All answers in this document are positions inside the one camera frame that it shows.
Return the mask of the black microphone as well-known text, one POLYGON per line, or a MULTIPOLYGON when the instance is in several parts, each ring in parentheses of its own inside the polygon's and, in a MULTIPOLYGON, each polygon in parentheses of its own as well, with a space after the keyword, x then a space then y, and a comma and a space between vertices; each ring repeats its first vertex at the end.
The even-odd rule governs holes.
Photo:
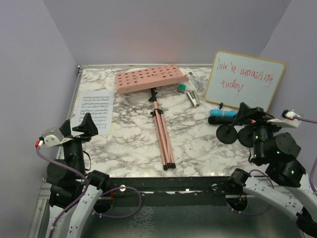
POLYGON ((235 121, 235 118, 216 117, 216 116, 210 116, 208 118, 208 123, 211 125, 222 125, 222 124, 245 125, 245 124, 253 124, 254 122, 255 120, 253 119, 245 119, 244 121, 235 121))

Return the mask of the white sheet music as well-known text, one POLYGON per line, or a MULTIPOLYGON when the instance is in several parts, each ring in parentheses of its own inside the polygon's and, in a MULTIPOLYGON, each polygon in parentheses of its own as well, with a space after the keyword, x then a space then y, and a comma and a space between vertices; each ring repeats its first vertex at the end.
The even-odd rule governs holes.
POLYGON ((114 91, 82 91, 75 103, 72 127, 78 126, 86 113, 90 113, 99 135, 111 134, 114 91))

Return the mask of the pink music stand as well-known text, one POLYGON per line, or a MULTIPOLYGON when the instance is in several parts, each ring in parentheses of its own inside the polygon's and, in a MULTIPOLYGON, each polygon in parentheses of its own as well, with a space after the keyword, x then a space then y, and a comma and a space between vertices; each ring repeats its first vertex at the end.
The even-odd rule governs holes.
POLYGON ((170 145, 164 112, 158 105, 156 89, 167 85, 184 83, 188 80, 188 76, 183 74, 175 64, 133 70, 118 73, 115 76, 117 94, 150 90, 151 96, 149 101, 154 105, 154 110, 150 112, 150 115, 154 118, 162 165, 165 171, 175 169, 176 164, 170 145))

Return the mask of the blue toy microphone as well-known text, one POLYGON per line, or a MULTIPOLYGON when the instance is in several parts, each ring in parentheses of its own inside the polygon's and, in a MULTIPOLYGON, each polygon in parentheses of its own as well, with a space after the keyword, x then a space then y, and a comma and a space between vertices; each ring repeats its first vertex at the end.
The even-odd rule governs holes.
POLYGON ((222 117, 222 118, 234 118, 237 112, 235 111, 224 111, 221 109, 212 109, 210 110, 211 117, 222 117))

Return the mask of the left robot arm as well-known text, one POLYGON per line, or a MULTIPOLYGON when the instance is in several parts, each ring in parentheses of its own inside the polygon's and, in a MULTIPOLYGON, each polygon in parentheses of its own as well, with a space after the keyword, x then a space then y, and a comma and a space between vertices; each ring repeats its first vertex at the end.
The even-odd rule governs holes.
POLYGON ((78 238, 98 196, 108 193, 109 175, 93 170, 88 173, 82 144, 98 134, 90 113, 85 113, 79 126, 71 128, 66 120, 61 127, 43 133, 43 147, 63 148, 64 158, 47 167, 51 184, 48 238, 78 238))

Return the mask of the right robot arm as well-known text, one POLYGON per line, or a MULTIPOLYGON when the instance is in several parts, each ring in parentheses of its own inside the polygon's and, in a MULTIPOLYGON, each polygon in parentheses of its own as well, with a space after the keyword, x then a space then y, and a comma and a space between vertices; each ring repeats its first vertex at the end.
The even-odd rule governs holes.
POLYGON ((242 102, 234 123, 253 119, 248 127, 253 132, 253 158, 251 163, 267 165, 265 174, 277 185, 284 187, 287 196, 267 186, 250 173, 235 169, 228 179, 231 193, 253 195, 279 209, 304 233, 317 236, 317 188, 312 177, 297 160, 301 147, 288 132, 278 133, 283 127, 297 128, 305 118, 294 110, 284 110, 283 119, 276 119, 260 107, 251 108, 242 102))

